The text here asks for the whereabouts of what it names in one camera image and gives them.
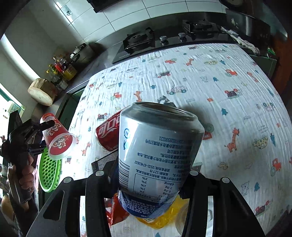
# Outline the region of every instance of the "plastic cup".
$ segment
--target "plastic cup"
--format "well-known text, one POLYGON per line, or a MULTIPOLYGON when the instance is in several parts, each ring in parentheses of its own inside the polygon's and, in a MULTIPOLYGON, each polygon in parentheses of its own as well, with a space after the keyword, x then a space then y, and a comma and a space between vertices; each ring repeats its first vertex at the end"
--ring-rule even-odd
POLYGON ((77 139, 76 136, 69 133, 55 115, 51 113, 44 114, 40 122, 47 122, 49 120, 54 120, 55 125, 44 130, 43 136, 48 147, 49 157, 53 160, 60 160, 67 157, 67 155, 72 152, 77 139))

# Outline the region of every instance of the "aluminum can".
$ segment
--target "aluminum can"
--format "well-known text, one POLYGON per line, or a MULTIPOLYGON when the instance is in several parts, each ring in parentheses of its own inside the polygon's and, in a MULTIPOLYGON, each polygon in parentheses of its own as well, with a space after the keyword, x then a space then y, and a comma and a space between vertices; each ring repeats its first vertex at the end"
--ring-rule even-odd
POLYGON ((204 128, 196 115, 164 104, 136 102, 122 110, 119 201, 130 214, 164 214, 184 184, 204 128))
POLYGON ((113 151, 119 145, 120 111, 96 128, 96 138, 107 151, 113 151))

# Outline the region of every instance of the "dark blue can bottom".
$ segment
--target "dark blue can bottom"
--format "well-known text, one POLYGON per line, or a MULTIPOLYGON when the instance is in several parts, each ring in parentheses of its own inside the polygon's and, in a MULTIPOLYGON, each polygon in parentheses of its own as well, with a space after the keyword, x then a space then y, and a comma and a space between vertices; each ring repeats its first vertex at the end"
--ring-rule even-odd
POLYGON ((119 190, 119 202, 131 215, 140 218, 156 218, 163 215, 170 207, 170 203, 155 203, 131 196, 119 190))

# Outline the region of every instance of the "perforated basket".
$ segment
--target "perforated basket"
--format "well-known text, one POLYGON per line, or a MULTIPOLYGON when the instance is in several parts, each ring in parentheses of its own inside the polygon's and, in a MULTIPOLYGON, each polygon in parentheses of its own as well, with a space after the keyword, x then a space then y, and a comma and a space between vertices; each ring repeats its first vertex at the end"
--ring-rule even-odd
POLYGON ((59 183, 61 160, 52 160, 45 148, 39 165, 39 182, 41 188, 49 193, 55 190, 59 183))

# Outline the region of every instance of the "gas stove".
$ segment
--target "gas stove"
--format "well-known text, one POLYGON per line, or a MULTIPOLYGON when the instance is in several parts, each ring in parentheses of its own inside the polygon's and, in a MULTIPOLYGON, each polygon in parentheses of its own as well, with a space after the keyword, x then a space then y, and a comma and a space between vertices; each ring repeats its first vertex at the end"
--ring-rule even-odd
POLYGON ((184 20, 182 27, 168 27, 156 31, 148 27, 127 35, 112 63, 162 48, 198 43, 234 43, 234 40, 228 34, 222 33, 215 23, 184 20))

